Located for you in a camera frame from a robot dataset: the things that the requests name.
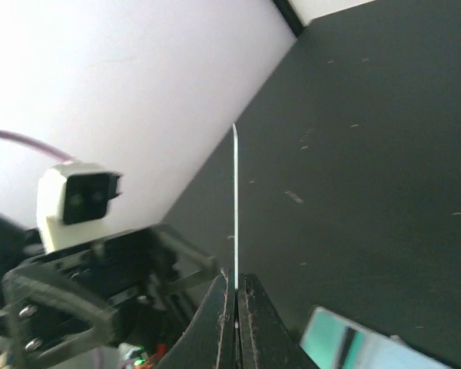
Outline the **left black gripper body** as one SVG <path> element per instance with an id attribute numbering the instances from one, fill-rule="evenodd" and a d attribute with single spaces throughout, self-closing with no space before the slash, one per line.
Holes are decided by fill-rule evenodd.
<path id="1" fill-rule="evenodd" d="M 145 228 L 29 258 L 19 267 L 49 268 L 117 308 L 118 339 L 110 344 L 154 346 L 173 344 L 184 330 L 181 302 L 163 293 L 158 277 L 177 279 L 176 262 L 175 253 L 159 245 L 153 228 Z"/>

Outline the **black leather card holder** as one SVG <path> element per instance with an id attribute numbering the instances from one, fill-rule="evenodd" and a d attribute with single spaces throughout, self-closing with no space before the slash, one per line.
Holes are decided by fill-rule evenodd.
<path id="1" fill-rule="evenodd" d="M 396 335 L 386 336 L 346 319 L 366 331 L 366 343 L 361 350 L 360 368 L 448 368 L 447 364 L 417 351 Z"/>

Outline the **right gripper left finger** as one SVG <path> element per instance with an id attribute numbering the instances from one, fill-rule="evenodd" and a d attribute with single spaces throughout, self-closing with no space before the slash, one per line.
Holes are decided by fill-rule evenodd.
<path id="1" fill-rule="evenodd" d="M 234 273 L 222 270 L 212 281 L 186 331 L 159 362 L 160 368 L 235 367 Z"/>

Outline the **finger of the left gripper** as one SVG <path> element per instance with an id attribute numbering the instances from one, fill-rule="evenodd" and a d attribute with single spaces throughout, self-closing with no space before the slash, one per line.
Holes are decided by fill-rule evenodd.
<path id="1" fill-rule="evenodd" d="M 158 275 L 164 294 L 171 295 L 186 291 L 212 280 L 217 275 L 216 258 L 204 253 L 191 242 L 185 241 L 172 227 L 158 224 L 153 227 L 153 232 L 160 246 L 174 252 L 176 256 L 187 258 L 199 267 L 194 273 L 172 281 L 169 281 L 166 276 Z"/>
<path id="2" fill-rule="evenodd" d="M 49 268 L 13 269 L 2 289 L 17 368 L 50 368 L 118 339 L 118 309 Z"/>

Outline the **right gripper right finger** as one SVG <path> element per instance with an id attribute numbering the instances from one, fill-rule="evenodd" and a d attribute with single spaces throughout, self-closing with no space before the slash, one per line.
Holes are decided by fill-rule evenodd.
<path id="1" fill-rule="evenodd" d="M 316 368 L 289 335 L 255 274 L 242 274 L 237 291 L 237 368 Z"/>

